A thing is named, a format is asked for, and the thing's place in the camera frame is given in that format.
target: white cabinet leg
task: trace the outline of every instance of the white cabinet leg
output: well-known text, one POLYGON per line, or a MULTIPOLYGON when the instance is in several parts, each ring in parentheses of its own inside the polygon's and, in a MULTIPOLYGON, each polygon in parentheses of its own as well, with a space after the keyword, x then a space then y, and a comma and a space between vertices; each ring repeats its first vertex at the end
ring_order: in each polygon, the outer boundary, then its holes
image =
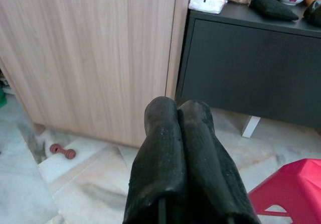
POLYGON ((246 138, 250 138, 257 126, 257 124, 260 121, 260 117, 256 117, 256 116, 249 116, 249 118, 247 119, 245 126, 242 130, 242 136, 246 137, 246 138))

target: black fabric pouch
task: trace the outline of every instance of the black fabric pouch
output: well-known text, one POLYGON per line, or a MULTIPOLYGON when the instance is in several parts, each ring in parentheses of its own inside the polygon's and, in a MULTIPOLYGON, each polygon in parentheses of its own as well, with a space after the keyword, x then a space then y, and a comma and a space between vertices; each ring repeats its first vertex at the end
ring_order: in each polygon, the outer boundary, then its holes
POLYGON ((313 1, 303 16, 311 25, 321 27, 321 0, 313 1))
POLYGON ((299 19, 287 6, 277 0, 251 0, 249 7, 269 18, 287 21, 299 19))

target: cabinet top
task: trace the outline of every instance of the cabinet top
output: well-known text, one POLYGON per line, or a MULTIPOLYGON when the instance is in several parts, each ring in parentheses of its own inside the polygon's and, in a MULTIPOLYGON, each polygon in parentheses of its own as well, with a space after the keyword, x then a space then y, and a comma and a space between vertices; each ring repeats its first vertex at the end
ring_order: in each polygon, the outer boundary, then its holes
POLYGON ((198 11, 191 11, 190 18, 221 22, 257 29, 265 29, 276 32, 283 32, 307 37, 321 38, 321 28, 310 25, 303 19, 304 6, 294 6, 290 9, 299 16, 297 21, 281 21, 269 19, 248 5, 239 5, 228 2, 218 15, 198 11))

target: red plastic stool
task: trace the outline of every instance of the red plastic stool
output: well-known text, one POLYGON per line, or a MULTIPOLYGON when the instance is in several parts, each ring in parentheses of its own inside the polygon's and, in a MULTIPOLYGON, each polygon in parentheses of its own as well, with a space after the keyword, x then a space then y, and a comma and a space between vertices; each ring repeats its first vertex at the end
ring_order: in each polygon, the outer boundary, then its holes
POLYGON ((289 216, 294 224, 321 223, 321 160, 303 159, 284 165, 249 197, 258 215, 289 216), (273 205, 286 212, 267 211, 273 205))

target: light wood cabinet door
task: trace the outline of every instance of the light wood cabinet door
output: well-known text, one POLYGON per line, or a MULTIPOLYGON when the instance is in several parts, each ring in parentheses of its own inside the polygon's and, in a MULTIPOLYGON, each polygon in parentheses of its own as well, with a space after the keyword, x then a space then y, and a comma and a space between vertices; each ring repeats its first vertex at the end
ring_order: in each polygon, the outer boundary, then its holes
POLYGON ((175 0, 0 0, 0 56, 32 122, 140 146, 175 0))

